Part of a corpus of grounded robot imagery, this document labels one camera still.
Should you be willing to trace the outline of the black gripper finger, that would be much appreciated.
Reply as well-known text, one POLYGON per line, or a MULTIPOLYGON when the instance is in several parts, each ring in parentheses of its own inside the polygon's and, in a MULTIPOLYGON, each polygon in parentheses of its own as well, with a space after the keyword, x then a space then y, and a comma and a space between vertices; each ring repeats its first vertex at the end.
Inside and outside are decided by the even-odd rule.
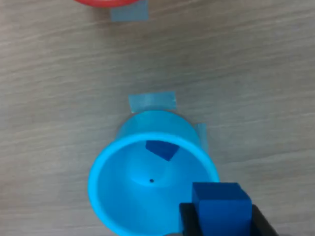
POLYGON ((180 203, 182 233, 184 236, 203 236, 198 215, 193 203, 180 203))
POLYGON ((252 205, 251 236, 279 236, 256 205, 252 205))

